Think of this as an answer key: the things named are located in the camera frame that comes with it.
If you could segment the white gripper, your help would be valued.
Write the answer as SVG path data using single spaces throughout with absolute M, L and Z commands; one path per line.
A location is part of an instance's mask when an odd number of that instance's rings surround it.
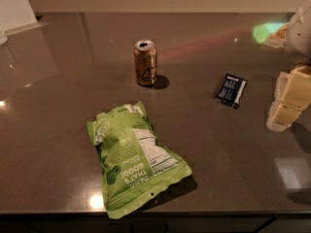
M 290 19 L 285 52 L 294 63 L 311 63 L 311 0 L 305 0 Z M 311 67 L 297 65 L 290 73 L 281 72 L 268 112 L 266 126 L 283 132 L 311 104 Z

